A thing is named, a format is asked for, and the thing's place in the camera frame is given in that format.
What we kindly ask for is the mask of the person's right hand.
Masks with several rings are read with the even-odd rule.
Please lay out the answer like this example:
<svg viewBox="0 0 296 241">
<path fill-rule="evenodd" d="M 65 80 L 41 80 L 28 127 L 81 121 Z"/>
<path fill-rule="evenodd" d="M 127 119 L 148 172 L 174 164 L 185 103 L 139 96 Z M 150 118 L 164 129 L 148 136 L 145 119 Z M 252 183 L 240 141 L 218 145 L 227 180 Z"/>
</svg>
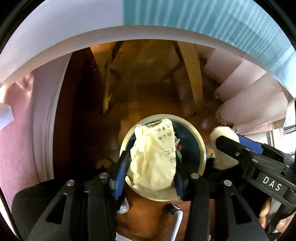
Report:
<svg viewBox="0 0 296 241">
<path fill-rule="evenodd" d="M 280 206 L 281 204 L 271 197 L 268 198 L 266 202 L 264 202 L 258 218 L 258 221 L 263 228 L 266 228 L 268 225 L 270 228 L 272 228 L 272 220 L 274 219 L 275 230 L 273 232 L 284 233 L 295 216 L 295 212 L 288 217 L 279 220 L 276 215 L 280 212 Z"/>
</svg>

